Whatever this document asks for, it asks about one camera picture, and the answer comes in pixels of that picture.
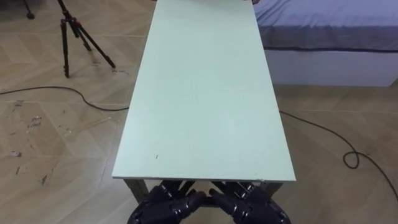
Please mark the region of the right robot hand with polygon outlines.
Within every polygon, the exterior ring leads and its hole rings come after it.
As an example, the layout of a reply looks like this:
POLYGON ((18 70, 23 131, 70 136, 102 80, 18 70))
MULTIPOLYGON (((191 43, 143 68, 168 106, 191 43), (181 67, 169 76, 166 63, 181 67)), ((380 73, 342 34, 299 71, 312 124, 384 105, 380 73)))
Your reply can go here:
POLYGON ((209 194, 236 224, 291 224, 283 209, 260 187, 249 182, 214 182, 209 194))

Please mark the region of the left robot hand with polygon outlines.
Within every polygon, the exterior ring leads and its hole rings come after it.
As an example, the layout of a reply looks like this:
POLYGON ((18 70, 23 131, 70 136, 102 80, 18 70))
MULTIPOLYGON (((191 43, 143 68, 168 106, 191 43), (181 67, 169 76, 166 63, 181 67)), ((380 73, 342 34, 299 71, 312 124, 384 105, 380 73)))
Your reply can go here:
POLYGON ((190 190, 193 184, 163 180, 135 208, 127 224, 179 224, 207 200, 206 193, 190 190))

